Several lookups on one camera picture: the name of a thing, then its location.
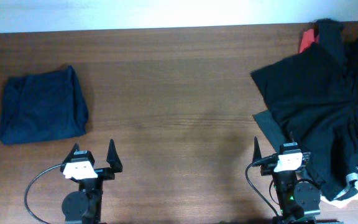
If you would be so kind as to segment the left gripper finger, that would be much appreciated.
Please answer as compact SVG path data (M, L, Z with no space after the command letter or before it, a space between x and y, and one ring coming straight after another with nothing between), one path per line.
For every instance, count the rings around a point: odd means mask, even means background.
M63 160L62 164L67 164L69 163L74 156L74 153L79 151L79 145L77 143L74 144L73 148L71 149L71 151L69 152L69 154L66 156L66 158Z
M110 139L108 154L106 158L107 163L110 165L110 168L114 173L122 172L123 166L121 160L117 154L115 143L113 139Z

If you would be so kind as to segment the black shorts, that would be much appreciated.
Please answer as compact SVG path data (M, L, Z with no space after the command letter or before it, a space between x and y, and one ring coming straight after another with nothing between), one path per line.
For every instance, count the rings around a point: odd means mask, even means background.
M284 135L311 153L306 169L334 200L357 165L350 79L318 44L250 75Z

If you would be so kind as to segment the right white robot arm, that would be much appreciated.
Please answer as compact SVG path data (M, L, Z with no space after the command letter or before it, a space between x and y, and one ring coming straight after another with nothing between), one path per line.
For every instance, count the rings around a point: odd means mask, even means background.
M245 176L251 188L273 210L272 223L304 224L304 223L338 223L337 220L318 220L321 213L321 190L317 183L310 179L301 179L297 173L305 168L309 152L303 152L298 143L292 140L282 144L280 150L270 156L261 155L257 138L254 138L254 153L252 162L247 166ZM277 195L275 207L259 192L249 178L249 169L259 167L262 176L271 176L270 189L275 189Z

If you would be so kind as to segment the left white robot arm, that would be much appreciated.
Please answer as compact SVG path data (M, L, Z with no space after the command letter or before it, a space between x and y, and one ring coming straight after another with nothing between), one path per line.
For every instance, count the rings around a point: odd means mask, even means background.
M66 179L78 184L78 190L69 193L62 202L65 223L101 222L103 182L114 180L115 174L123 169L113 139L109 141L106 161L109 167L94 168L92 153L81 151L77 144L63 160L60 171Z

